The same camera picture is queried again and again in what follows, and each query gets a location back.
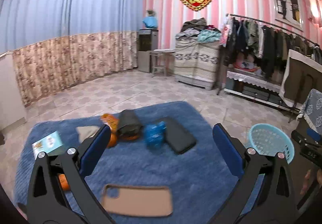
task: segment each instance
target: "black pouch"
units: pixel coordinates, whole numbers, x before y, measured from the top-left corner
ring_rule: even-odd
[[[123,110],[120,113],[117,136],[128,139],[141,134],[142,124],[133,110]]]
[[[165,141],[176,154],[182,154],[196,145],[197,140],[180,123],[170,117],[164,117],[155,123],[165,122]]]

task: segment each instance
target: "blue rug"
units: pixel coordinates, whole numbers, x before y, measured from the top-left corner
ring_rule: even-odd
[[[135,110],[143,124],[170,116],[197,139],[197,144],[182,155],[176,155],[167,144],[151,151],[141,138],[121,142],[106,149],[92,175],[85,178],[100,201],[105,184],[134,186],[168,186],[172,192],[173,213],[163,218],[133,218],[111,214],[118,224],[205,224],[226,200],[237,182],[231,175],[212,137],[212,127],[186,102],[169,102]],[[79,126],[101,126],[99,117],[39,123],[32,129],[17,167],[15,202],[27,203],[27,191],[34,165],[32,143],[58,131],[66,148],[77,147]],[[244,211],[248,211],[259,190]],[[81,213],[72,193],[66,194],[71,208]]]

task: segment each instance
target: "wall poster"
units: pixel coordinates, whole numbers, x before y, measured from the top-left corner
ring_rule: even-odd
[[[276,20],[303,30],[299,0],[275,0],[275,8]]]

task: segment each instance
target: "box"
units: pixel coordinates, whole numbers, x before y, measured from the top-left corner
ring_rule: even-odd
[[[46,152],[48,156],[56,156],[65,152],[65,147],[59,137],[57,131],[49,134],[48,136],[36,141],[33,145],[33,155],[35,159],[40,152]]]

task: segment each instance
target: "clothing rail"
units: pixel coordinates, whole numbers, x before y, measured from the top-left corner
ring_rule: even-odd
[[[227,17],[227,16],[240,17],[240,18],[244,18],[244,19],[255,20],[255,21],[258,21],[258,22],[266,23],[266,24],[268,24],[268,25],[275,26],[275,27],[280,28],[280,29],[282,29],[282,30],[286,30],[286,31],[288,31],[288,32],[290,32],[290,33],[293,33],[293,34],[295,34],[295,35],[297,35],[297,36],[301,37],[302,39],[305,39],[305,40],[309,41],[309,42],[310,42],[310,43],[312,43],[313,45],[317,45],[317,46],[319,46],[316,42],[313,42],[313,41],[311,41],[311,40],[309,40],[309,39],[305,38],[304,36],[302,36],[302,35],[300,35],[300,34],[298,34],[298,33],[294,32],[294,31],[288,30],[288,29],[286,29],[286,28],[283,28],[283,27],[281,27],[281,26],[278,26],[278,25],[276,25],[276,24],[273,24],[273,23],[270,23],[270,22],[267,22],[267,21],[263,21],[263,20],[259,20],[259,19],[254,19],[254,18],[250,18],[250,17],[246,17],[246,16],[241,16],[241,15],[236,15],[236,14],[229,14],[229,13],[227,13],[227,14],[226,14],[226,17]]]

